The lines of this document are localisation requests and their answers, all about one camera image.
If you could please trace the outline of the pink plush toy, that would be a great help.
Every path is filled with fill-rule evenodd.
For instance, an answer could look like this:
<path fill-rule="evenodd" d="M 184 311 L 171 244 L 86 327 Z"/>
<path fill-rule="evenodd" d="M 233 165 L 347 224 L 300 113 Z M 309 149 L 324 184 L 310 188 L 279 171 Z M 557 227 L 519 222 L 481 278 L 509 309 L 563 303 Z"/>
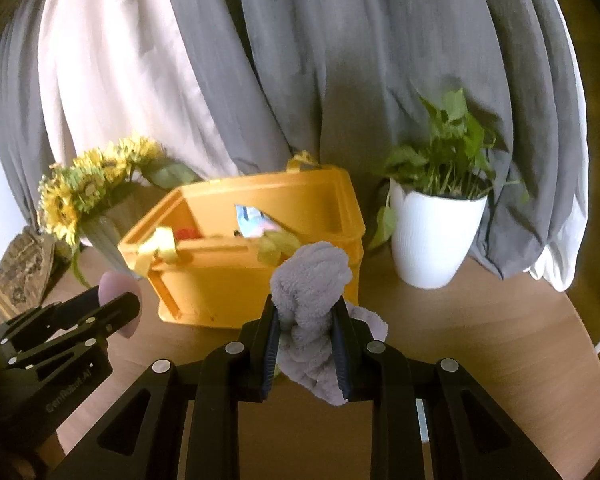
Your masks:
<path fill-rule="evenodd" d="M 134 318 L 130 318 L 131 310 L 129 298 L 134 295 L 136 298 L 137 309 Z M 142 316 L 142 291 L 136 278 L 127 273 L 117 271 L 107 271 L 102 274 L 98 283 L 98 301 L 101 307 L 113 304 L 123 314 L 126 323 L 118 329 L 118 333 L 130 339 L 135 334 L 140 325 Z"/>

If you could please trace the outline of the purple fluffy scrunchie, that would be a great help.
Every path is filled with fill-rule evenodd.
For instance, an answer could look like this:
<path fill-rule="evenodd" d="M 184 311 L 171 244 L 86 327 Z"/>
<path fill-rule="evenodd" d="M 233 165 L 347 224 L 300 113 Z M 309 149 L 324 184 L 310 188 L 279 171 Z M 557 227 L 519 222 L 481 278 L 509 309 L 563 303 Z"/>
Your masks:
<path fill-rule="evenodd" d="M 277 363 L 293 382 L 317 398 L 347 403 L 332 356 L 332 307 L 352 280 L 349 257 L 329 242 L 299 248 L 272 275 L 280 335 Z"/>

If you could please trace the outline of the colourful printed cloth pouch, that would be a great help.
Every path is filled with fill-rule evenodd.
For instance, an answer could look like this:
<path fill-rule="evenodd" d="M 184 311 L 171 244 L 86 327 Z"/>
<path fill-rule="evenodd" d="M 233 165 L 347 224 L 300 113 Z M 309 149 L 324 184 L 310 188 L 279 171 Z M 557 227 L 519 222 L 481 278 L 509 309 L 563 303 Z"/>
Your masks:
<path fill-rule="evenodd" d="M 245 238 L 259 238 L 265 232 L 282 232 L 283 228 L 258 208 L 235 206 L 237 232 Z"/>

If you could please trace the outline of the red fluffy plush toy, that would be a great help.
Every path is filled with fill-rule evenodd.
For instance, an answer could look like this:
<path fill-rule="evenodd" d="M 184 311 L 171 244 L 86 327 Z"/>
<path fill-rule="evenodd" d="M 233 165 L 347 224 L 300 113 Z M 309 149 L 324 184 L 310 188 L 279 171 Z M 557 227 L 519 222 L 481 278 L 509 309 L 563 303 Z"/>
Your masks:
<path fill-rule="evenodd" d="M 179 228 L 174 231 L 174 238 L 176 240 L 199 240 L 201 234 L 196 228 Z"/>

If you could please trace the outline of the green plush toy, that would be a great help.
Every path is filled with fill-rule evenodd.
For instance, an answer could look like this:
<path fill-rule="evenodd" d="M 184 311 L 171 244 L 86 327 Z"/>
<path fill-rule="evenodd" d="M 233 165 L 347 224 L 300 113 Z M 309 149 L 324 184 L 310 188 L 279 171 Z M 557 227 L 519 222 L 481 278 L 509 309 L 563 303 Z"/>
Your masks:
<path fill-rule="evenodd" d="M 265 232 L 258 244 L 258 260 L 266 266 L 279 266 L 301 247 L 300 240 L 291 232 Z"/>

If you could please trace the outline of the patterned brown cushion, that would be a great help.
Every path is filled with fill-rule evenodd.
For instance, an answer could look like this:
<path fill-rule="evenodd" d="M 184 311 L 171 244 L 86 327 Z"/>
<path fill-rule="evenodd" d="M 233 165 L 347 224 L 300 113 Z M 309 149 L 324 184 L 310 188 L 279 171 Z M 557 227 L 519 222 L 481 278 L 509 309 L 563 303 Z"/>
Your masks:
<path fill-rule="evenodd" d="M 10 242 L 0 262 L 0 325 L 41 304 L 54 252 L 53 237 L 30 226 Z"/>

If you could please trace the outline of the orange plastic crate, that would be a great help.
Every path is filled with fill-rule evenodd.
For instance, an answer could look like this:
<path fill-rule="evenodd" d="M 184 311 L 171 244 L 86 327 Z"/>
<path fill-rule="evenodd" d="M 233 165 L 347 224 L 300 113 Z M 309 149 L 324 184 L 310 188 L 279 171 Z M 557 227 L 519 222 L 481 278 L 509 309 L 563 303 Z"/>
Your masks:
<path fill-rule="evenodd" d="M 343 297 L 358 302 L 364 233 L 347 171 L 301 153 L 283 172 L 176 188 L 118 248 L 155 289 L 164 322 L 234 330 L 260 316 L 274 270 L 302 245 L 347 253 Z"/>

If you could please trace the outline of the sunflower bouquet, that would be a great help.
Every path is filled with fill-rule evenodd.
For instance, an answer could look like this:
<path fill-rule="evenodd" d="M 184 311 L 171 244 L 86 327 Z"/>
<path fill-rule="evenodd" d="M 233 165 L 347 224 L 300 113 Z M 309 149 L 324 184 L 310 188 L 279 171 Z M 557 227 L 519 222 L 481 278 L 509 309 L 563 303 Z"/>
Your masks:
<path fill-rule="evenodd" d="M 101 218 L 148 184 L 149 191 L 171 191 L 199 182 L 193 169 L 168 155 L 149 136 L 126 136 L 102 148 L 90 148 L 65 165 L 50 166 L 38 184 L 38 224 L 70 249 L 70 268 L 90 286 L 79 266 L 81 240 Z"/>

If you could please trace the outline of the white plant pot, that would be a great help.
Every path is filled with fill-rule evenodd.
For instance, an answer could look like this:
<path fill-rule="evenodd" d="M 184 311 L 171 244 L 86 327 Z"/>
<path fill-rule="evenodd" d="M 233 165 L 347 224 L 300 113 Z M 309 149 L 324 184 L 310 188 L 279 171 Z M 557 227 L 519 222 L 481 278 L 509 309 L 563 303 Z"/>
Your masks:
<path fill-rule="evenodd" d="M 391 249 L 396 273 L 411 286 L 438 289 L 452 281 L 474 241 L 486 199 L 429 196 L 390 182 L 396 213 Z"/>

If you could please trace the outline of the beige curtain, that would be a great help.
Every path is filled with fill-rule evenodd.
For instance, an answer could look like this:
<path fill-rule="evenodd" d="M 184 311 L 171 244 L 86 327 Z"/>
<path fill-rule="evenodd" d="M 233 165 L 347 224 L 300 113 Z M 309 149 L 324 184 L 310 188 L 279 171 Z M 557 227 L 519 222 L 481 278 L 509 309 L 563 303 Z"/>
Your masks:
<path fill-rule="evenodd" d="M 56 162 L 126 136 L 150 136 L 204 180 L 239 174 L 171 0 L 45 0 L 38 80 Z"/>

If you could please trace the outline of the green potted plant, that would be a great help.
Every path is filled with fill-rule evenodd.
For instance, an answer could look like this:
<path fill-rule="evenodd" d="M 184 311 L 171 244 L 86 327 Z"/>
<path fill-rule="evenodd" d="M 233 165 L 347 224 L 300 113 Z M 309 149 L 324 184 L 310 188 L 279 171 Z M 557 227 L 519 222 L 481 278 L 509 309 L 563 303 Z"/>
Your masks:
<path fill-rule="evenodd" d="M 395 146 L 378 188 L 394 182 L 425 196 L 475 202 L 498 185 L 516 185 L 521 189 L 519 201 L 528 203 L 530 194 L 522 177 L 498 180 L 490 162 L 498 135 L 471 114 L 464 89 L 445 92 L 440 106 L 424 96 L 419 101 L 429 117 L 428 141 Z"/>

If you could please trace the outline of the grey curtain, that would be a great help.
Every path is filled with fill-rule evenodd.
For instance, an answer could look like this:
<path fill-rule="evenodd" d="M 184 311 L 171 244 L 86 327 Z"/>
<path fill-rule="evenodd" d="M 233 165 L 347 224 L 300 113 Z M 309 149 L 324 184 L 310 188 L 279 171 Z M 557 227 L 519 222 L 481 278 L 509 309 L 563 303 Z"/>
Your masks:
<path fill-rule="evenodd" d="M 38 80 L 45 0 L 0 0 L 0 159 L 23 218 L 56 159 Z M 202 95 L 239 174 L 294 153 L 346 168 L 366 214 L 424 96 L 462 88 L 498 135 L 498 185 L 471 252 L 494 274 L 567 289 L 588 222 L 582 78 L 558 0 L 171 0 Z"/>

